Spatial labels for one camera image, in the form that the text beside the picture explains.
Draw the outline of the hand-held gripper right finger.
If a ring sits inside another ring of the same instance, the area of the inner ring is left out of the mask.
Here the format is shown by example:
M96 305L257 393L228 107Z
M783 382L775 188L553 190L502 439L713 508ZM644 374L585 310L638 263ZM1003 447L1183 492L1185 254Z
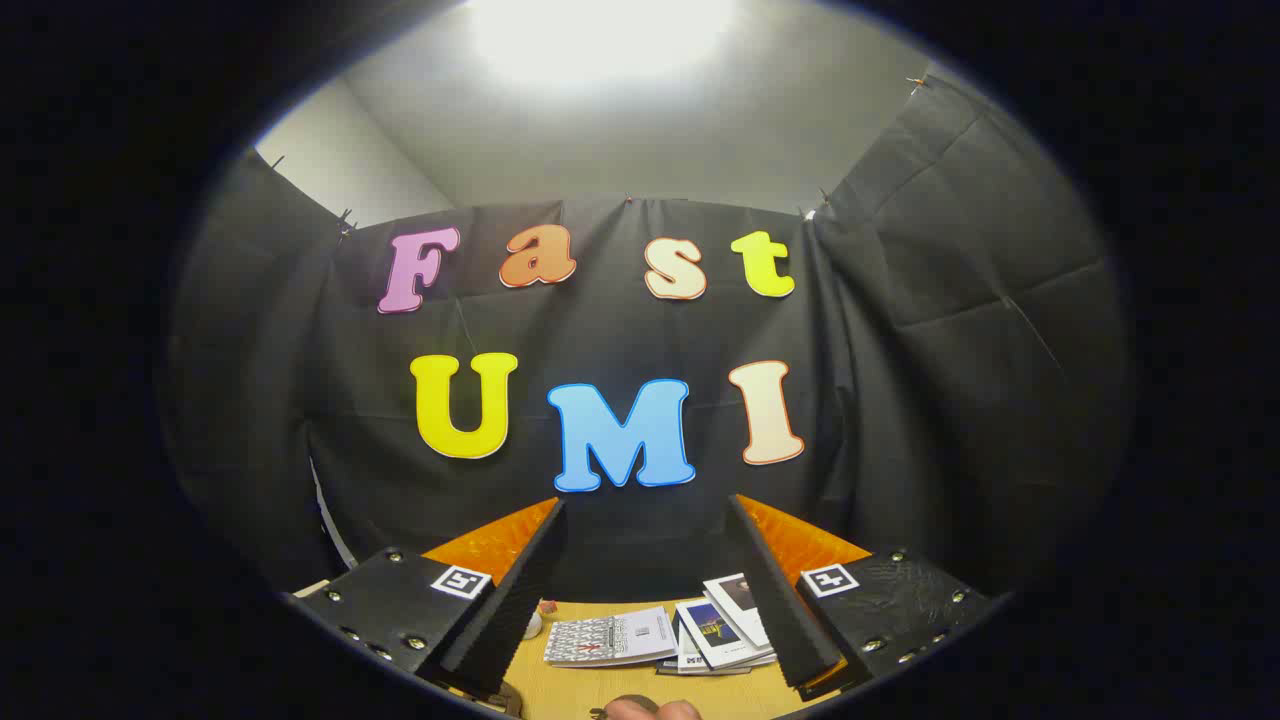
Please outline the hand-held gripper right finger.
M787 687L805 700L918 665L995 600L901 546L864 550L745 495L727 534Z

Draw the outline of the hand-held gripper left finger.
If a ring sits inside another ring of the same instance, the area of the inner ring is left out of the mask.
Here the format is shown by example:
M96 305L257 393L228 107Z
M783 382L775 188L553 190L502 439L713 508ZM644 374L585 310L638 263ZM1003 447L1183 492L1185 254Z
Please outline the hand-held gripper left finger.
M479 698L498 694L563 552L548 498L429 551L389 546L285 605L381 666Z

